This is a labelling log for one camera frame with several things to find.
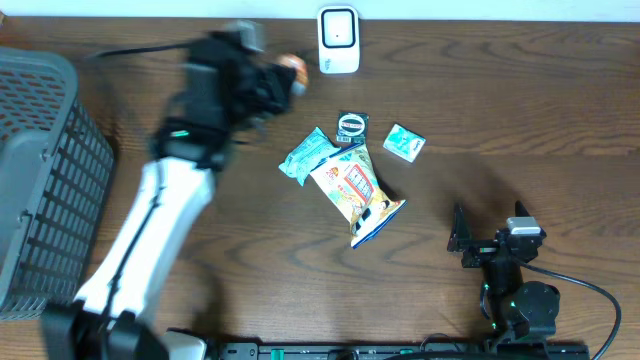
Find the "orange tissue pack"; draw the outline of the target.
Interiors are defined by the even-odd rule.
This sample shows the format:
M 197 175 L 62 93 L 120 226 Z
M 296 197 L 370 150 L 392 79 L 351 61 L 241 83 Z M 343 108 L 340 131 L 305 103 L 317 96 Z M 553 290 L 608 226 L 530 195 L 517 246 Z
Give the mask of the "orange tissue pack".
M 276 59 L 278 65 L 295 71 L 295 78 L 291 86 L 291 93 L 302 96 L 309 86 L 309 76 L 306 62 L 294 54 L 282 54 Z

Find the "teal wet wipes pack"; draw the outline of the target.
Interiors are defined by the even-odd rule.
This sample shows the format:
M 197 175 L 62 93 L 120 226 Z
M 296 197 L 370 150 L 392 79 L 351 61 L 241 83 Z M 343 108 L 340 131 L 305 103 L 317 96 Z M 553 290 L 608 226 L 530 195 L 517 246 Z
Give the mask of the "teal wet wipes pack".
M 289 178 L 303 186 L 306 178 L 323 160 L 340 151 L 324 132 L 316 127 L 278 166 Z

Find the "small green tissue pack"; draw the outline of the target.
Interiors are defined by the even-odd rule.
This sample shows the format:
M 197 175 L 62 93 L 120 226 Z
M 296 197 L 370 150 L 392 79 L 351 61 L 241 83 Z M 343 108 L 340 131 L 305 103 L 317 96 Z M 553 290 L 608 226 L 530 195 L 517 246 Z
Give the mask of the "small green tissue pack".
M 422 136 L 394 124 L 383 142 L 383 147 L 403 160 L 413 163 L 426 144 Z

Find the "dark round-label packet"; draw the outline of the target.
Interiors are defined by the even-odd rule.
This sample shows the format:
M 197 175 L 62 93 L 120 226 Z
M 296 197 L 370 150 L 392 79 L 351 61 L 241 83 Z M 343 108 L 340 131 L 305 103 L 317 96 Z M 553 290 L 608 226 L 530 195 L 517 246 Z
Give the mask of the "dark round-label packet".
M 348 144 L 365 143 L 369 115 L 359 112 L 341 112 L 336 127 L 336 141 Z

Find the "yellow snack bag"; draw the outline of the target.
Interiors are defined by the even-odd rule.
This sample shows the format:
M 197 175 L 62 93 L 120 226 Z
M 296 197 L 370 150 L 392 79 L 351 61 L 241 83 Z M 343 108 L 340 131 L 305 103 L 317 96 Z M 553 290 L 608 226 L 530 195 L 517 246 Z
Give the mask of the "yellow snack bag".
M 312 178 L 349 221 L 352 248 L 374 238 L 406 206 L 379 186 L 365 144 L 344 148 L 324 159 Z

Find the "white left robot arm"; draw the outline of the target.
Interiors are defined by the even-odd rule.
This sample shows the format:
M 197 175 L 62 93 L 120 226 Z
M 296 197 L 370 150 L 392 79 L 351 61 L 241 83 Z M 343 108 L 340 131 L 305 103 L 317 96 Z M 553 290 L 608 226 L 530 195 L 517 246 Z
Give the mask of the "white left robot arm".
M 207 339 L 156 334 L 157 302 L 177 255 L 211 203 L 235 134 L 285 113 L 308 84 L 292 54 L 272 63 L 251 24 L 186 44 L 185 87 L 169 99 L 154 133 L 134 204 L 109 253 L 68 305 L 41 317 L 52 359 L 213 359 Z

